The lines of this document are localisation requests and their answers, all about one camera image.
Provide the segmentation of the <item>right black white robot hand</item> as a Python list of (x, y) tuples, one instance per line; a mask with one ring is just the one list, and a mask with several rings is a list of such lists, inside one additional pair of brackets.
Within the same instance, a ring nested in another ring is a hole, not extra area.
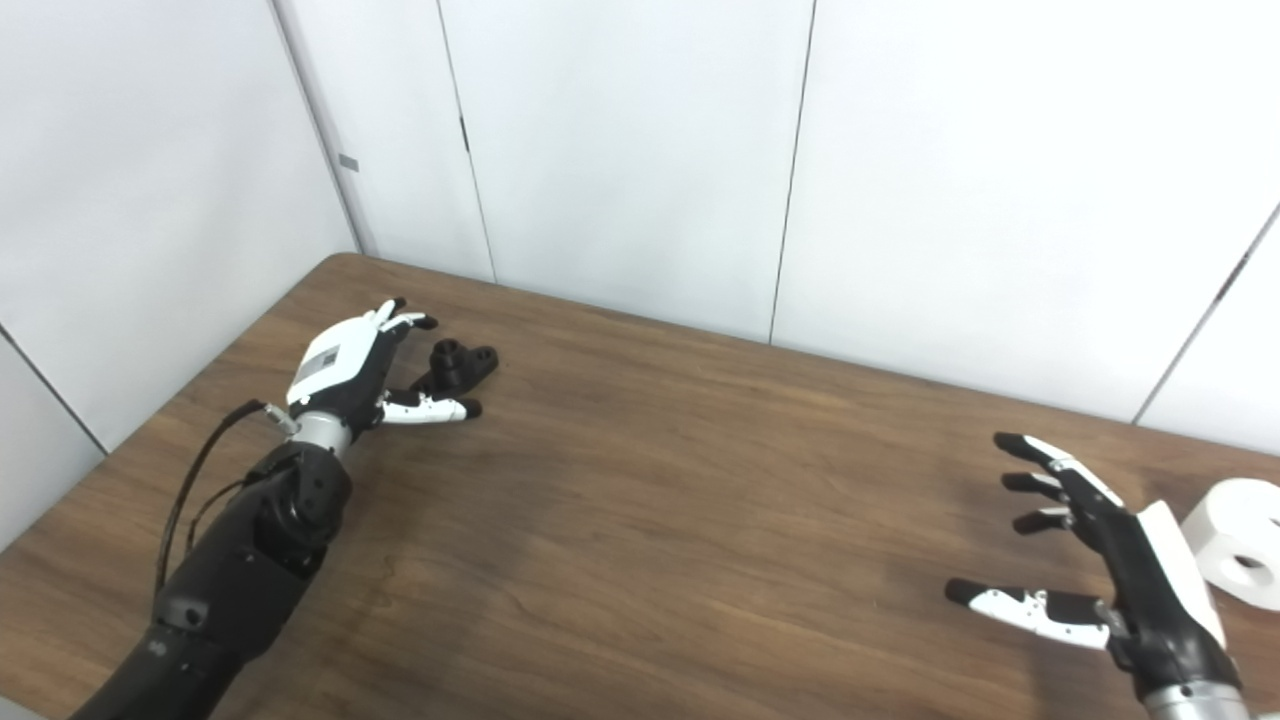
[(1073, 533), (1102, 557), (1114, 597), (954, 578), (946, 598), (1033, 635), (1103, 651), (1151, 719), (1249, 717), (1221, 618), (1170, 507), (1157, 501), (1132, 511), (1079, 459), (1033, 436), (998, 432), (993, 442), (1036, 465), (1005, 474), (1006, 489), (1053, 501), (1016, 518), (1014, 530)]

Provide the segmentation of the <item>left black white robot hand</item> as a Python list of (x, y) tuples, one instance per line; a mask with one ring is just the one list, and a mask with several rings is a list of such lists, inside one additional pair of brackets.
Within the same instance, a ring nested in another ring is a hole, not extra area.
[(337, 418), (355, 436), (380, 424), (457, 423), (483, 415), (474, 398), (452, 398), (433, 389), (389, 389), (387, 377), (411, 331), (431, 331), (438, 320), (404, 313), (403, 299), (330, 325), (316, 336), (285, 393), (291, 416), (307, 413)]

